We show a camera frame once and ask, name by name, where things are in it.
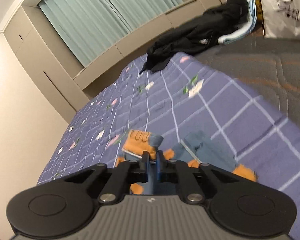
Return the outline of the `purple checked floral bedspread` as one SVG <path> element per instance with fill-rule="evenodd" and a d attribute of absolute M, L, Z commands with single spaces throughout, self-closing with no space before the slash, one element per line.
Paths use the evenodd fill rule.
<path fill-rule="evenodd" d="M 52 181 L 96 163 L 112 167 L 129 130 L 162 135 L 161 150 L 201 131 L 266 186 L 297 206 L 291 228 L 300 239 L 300 127 L 238 79 L 184 53 L 155 74 L 141 70 L 145 56 L 71 120 L 38 182 Z"/>

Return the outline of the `blue orange patterned pants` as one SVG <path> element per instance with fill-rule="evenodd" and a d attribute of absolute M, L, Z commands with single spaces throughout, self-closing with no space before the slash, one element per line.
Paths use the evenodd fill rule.
<path fill-rule="evenodd" d="M 156 161 L 156 153 L 164 142 L 164 137 L 151 132 L 130 130 L 123 135 L 117 135 L 114 142 L 123 142 L 121 153 L 116 157 L 115 166 L 127 160 L 140 160 L 143 152 L 149 153 L 150 161 Z M 202 163 L 209 163 L 235 175 L 251 181 L 257 181 L 257 174 L 238 163 L 232 153 L 228 153 L 204 134 L 203 131 L 189 133 L 185 138 L 164 150 L 166 160 L 184 161 L 189 167 L 198 168 Z"/>

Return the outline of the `beige window bench cabinet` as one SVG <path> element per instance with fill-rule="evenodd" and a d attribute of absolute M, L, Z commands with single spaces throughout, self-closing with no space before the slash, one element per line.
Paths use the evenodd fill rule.
<path fill-rule="evenodd" d="M 71 121 L 163 33 L 226 0 L 17 0 L 4 35 L 34 84 Z"/>

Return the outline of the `yellow box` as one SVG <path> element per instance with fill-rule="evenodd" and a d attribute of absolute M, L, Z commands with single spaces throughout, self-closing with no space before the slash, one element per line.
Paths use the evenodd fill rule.
<path fill-rule="evenodd" d="M 255 6 L 256 6 L 256 17 L 258 22 L 263 21 L 263 14 L 262 14 L 262 8 L 261 8 L 261 1 L 255 0 Z"/>

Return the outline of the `black garment pile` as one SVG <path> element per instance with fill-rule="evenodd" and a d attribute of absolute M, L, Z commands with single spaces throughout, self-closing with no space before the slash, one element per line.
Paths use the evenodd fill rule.
<path fill-rule="evenodd" d="M 232 34 L 247 20 L 247 0 L 226 0 L 207 9 L 202 15 L 169 30 L 147 49 L 147 58 L 140 73 L 163 70 L 178 52 L 197 55 L 218 44 L 223 35 Z"/>

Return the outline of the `light blue folded towel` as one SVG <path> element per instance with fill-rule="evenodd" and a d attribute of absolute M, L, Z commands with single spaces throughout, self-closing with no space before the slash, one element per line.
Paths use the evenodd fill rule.
<path fill-rule="evenodd" d="M 230 44 L 234 41 L 240 40 L 250 34 L 256 26 L 257 22 L 257 8 L 256 0 L 248 0 L 248 15 L 247 22 L 239 26 L 239 29 L 232 34 L 223 35 L 218 39 L 218 43 L 222 45 Z"/>

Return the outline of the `teal window curtain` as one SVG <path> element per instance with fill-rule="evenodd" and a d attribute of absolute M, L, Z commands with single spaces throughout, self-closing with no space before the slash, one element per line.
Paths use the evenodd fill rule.
<path fill-rule="evenodd" d="M 39 8 L 83 67 L 183 0 L 41 0 Z"/>

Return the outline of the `grey quilted mattress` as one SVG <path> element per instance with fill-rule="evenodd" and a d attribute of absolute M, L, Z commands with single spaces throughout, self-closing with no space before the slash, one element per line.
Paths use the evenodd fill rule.
<path fill-rule="evenodd" d="M 300 127 L 300 41 L 249 35 L 195 58 L 250 85 Z"/>

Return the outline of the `white paper shopping bag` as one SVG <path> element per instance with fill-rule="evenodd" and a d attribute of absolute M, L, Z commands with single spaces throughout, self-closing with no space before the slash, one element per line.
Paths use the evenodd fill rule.
<path fill-rule="evenodd" d="M 264 36 L 300 40 L 300 0 L 260 0 Z"/>

